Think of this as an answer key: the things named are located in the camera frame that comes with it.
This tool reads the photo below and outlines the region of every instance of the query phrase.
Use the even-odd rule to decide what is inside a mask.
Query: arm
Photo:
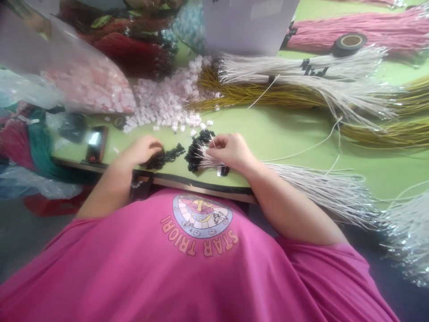
[[[133,168],[161,151],[162,144],[152,136],[137,139],[104,172],[84,202],[76,218],[104,218],[126,206],[130,199]]]
[[[266,218],[280,235],[317,245],[347,243],[325,212],[253,156],[240,134],[218,135],[209,147],[207,154],[247,179]]]

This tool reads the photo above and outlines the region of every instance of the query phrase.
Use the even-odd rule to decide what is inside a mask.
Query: red stool
[[[26,196],[24,206],[38,217],[76,214],[93,188],[85,186],[79,195],[71,199],[50,200],[41,194]]]

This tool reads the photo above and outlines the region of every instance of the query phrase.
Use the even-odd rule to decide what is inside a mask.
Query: tape roll
[[[331,52],[335,57],[351,56],[356,54],[367,42],[368,38],[364,34],[344,34],[334,42]]]
[[[118,116],[113,120],[113,126],[118,130],[123,130],[125,126],[125,118],[123,116]]]

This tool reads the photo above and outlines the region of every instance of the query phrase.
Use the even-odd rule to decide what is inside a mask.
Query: floor
[[[73,216],[39,218],[30,213],[21,200],[0,202],[0,283],[39,254],[43,247]],[[258,206],[250,206],[249,217],[270,234],[270,225],[262,220]],[[383,249],[378,234],[356,227],[343,228],[348,240],[367,259],[371,274],[385,300],[402,322],[429,321],[429,288],[418,288],[403,278],[389,259],[381,259]]]

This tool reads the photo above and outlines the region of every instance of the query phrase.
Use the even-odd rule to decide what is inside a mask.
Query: green cable
[[[97,175],[88,171],[56,165],[52,162],[52,135],[46,127],[46,112],[35,108],[30,120],[38,119],[38,123],[28,126],[31,156],[37,173],[43,177],[67,183],[94,184]]]

